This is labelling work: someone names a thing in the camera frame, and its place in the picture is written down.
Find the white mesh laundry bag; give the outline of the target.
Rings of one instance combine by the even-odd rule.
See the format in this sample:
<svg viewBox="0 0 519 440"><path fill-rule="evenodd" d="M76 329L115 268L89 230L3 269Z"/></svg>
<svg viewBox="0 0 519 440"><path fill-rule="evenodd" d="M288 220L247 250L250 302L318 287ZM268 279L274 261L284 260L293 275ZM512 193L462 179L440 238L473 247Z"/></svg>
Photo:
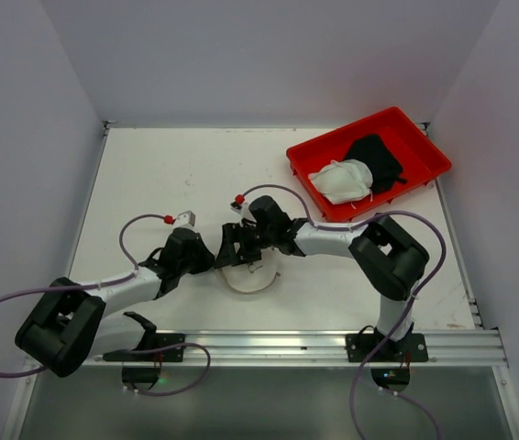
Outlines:
<svg viewBox="0 0 519 440"><path fill-rule="evenodd" d="M223 267L216 272L231 291L241 294L262 292L279 277L278 260L272 255L254 263Z"/></svg>

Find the pale green bra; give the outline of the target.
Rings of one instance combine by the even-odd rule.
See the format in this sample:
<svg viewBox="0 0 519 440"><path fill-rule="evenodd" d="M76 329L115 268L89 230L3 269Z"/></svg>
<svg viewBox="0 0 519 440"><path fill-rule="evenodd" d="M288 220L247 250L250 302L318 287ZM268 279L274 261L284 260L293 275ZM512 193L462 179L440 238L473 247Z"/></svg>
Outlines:
<svg viewBox="0 0 519 440"><path fill-rule="evenodd" d="M332 160L320 171L309 173L308 178L333 205L373 198L372 172L365 163L355 159Z"/></svg>

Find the black bra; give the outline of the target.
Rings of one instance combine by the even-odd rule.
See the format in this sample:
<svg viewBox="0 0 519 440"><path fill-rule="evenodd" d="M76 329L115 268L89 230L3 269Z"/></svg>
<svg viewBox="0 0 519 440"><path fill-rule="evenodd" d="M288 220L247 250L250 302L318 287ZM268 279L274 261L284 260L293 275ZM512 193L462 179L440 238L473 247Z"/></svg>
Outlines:
<svg viewBox="0 0 519 440"><path fill-rule="evenodd" d="M354 140L344 160L357 160L365 164L372 175L370 186L374 195L390 191L395 183L406 184L403 166L377 134Z"/></svg>

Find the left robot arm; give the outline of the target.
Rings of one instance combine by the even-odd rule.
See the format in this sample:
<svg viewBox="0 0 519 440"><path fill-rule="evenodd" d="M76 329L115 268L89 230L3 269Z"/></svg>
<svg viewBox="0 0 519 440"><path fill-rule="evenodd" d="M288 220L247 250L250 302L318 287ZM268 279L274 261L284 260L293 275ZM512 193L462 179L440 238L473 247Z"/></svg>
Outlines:
<svg viewBox="0 0 519 440"><path fill-rule="evenodd" d="M60 378L97 355L146 358L146 350L161 346L157 326L128 308L162 298L182 276L206 272L214 262L200 234L176 228L128 281L112 285L105 280L88 289L65 277L55 280L55 291L41 296L18 329L16 346Z"/></svg>

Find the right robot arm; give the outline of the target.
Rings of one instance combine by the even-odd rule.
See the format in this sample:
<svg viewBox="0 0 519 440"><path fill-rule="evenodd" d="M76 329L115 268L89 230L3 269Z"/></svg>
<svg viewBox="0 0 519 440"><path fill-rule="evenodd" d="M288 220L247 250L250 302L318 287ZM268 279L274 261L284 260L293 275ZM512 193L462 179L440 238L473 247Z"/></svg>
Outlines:
<svg viewBox="0 0 519 440"><path fill-rule="evenodd" d="M378 334L398 343L412 332L407 304L429 254L389 216L377 216L366 225L325 225L306 217L291 218L269 195L252 203L239 196L231 208L241 220L222 226L217 270L255 265L268 248L286 256L354 259L381 296Z"/></svg>

